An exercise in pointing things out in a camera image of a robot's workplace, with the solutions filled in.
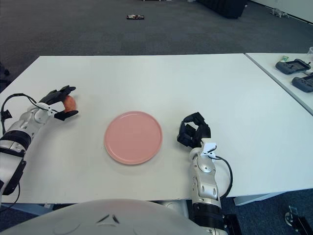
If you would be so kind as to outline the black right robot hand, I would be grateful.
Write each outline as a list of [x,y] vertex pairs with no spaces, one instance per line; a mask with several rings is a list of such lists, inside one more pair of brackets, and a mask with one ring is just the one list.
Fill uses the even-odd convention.
[[179,143],[191,148],[201,147],[203,138],[211,138],[211,130],[199,112],[188,115],[181,121],[177,136]]

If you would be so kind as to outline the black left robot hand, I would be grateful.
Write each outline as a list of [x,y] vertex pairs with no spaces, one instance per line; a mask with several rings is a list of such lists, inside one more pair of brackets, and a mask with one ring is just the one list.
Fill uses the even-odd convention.
[[52,106],[56,103],[63,104],[63,110],[57,111],[53,117],[55,119],[64,121],[69,117],[77,115],[79,112],[76,110],[76,101],[70,96],[72,91],[76,90],[74,86],[64,86],[60,90],[53,90],[43,97],[39,102],[48,106]]

